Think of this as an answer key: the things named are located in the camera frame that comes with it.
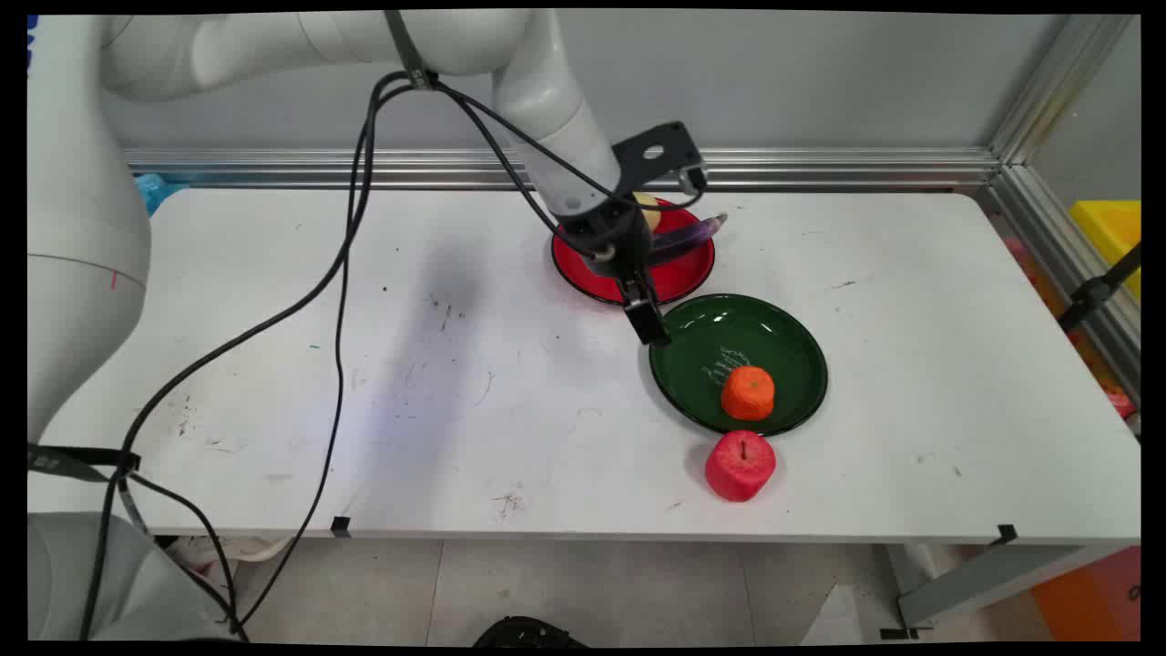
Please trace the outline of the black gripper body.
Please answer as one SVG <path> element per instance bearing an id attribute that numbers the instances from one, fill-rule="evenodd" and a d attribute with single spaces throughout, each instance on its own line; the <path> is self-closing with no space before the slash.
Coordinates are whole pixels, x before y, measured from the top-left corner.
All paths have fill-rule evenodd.
<path id="1" fill-rule="evenodd" d="M 553 249 L 592 277 L 632 278 L 644 269 L 655 227 L 655 196 L 628 193 L 621 202 L 603 202 L 584 216 L 560 221 Z"/>

